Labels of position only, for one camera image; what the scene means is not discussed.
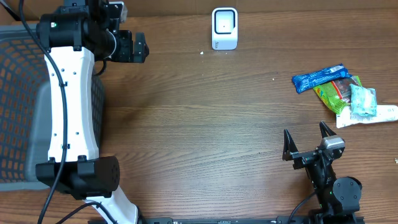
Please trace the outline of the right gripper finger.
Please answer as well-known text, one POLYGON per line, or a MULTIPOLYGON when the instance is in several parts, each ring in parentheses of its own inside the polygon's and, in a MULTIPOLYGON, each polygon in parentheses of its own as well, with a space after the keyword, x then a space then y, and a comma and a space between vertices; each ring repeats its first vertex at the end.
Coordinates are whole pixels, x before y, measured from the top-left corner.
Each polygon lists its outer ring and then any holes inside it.
POLYGON ((293 160, 298 154, 299 151, 294 143, 294 140, 292 139, 289 130, 284 129, 284 148, 283 148, 283 154, 282 154, 282 159, 284 161, 290 161, 293 160))
POLYGON ((321 121, 319 123, 319 126, 322 138, 336 135, 336 133, 333 130, 331 130, 324 121, 321 121))

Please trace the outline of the green snack bag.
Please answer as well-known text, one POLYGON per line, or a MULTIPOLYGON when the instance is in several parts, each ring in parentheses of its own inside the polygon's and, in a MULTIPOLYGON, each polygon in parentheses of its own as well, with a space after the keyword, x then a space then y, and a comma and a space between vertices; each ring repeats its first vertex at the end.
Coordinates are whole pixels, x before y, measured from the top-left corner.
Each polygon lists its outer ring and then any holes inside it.
POLYGON ((352 76, 315 86, 313 90, 328 109, 335 114, 341 114, 351 103, 351 84, 362 86, 359 77, 352 76))

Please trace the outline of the teal snack packet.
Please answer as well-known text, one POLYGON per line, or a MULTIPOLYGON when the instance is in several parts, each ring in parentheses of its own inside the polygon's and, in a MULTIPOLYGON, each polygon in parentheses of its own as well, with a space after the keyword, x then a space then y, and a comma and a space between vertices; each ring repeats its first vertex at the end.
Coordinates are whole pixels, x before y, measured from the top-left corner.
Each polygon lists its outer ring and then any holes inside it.
POLYGON ((377 98, 376 90, 354 84, 351 87, 351 114, 358 116, 376 116, 377 98))

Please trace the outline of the blue snack packet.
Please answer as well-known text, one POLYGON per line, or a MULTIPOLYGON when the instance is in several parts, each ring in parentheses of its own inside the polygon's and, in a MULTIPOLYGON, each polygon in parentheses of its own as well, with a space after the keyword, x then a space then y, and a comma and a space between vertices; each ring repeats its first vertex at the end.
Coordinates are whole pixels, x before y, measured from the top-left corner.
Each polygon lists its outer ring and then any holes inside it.
POLYGON ((337 80, 340 78, 350 78, 352 75, 348 69, 341 63, 331 67, 323 68, 316 72, 296 75, 292 77, 292 83, 298 94, 303 93, 313 87, 324 83, 337 80))

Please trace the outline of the white cosmetic tube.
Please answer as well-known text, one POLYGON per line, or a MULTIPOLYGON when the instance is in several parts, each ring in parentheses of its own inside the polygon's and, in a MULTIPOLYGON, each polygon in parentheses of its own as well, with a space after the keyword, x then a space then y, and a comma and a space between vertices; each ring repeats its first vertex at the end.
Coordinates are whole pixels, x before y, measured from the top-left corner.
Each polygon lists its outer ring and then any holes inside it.
POLYGON ((336 127, 344 128, 354 124, 372 124, 397 121, 396 105, 377 105, 376 116, 360 116, 351 112, 351 107, 346 106, 343 111, 336 115, 336 127))

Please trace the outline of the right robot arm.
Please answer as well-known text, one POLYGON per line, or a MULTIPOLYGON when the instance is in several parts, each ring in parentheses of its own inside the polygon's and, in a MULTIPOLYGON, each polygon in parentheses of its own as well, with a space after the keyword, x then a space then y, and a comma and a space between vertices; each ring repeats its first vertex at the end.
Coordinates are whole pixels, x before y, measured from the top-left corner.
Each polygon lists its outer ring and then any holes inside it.
POLYGON ((312 183, 313 193, 303 199, 291 212, 285 223, 364 223, 357 217, 362 183, 354 177, 337 178, 333 161, 339 159, 345 150, 345 140, 332 131, 325 122, 320 122, 322 140, 312 151, 299 152, 292 136, 284 130, 282 159, 293 161, 293 168, 305 169, 312 183), (308 212, 307 216, 296 217, 298 209, 316 196, 320 208, 308 212))

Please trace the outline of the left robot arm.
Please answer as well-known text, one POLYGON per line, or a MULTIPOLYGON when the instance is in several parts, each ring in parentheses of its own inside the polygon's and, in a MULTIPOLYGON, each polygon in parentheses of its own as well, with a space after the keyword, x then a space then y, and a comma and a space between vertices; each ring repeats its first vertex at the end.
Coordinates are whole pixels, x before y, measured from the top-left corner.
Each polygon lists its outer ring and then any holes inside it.
POLYGON ((65 1, 41 16, 35 41, 50 80, 52 136, 38 180, 52 192, 93 207, 106 223, 143 223, 138 207, 120 187, 119 162, 100 156, 94 132, 92 84, 97 61, 142 63, 149 55, 142 32, 120 29, 122 1, 65 1))

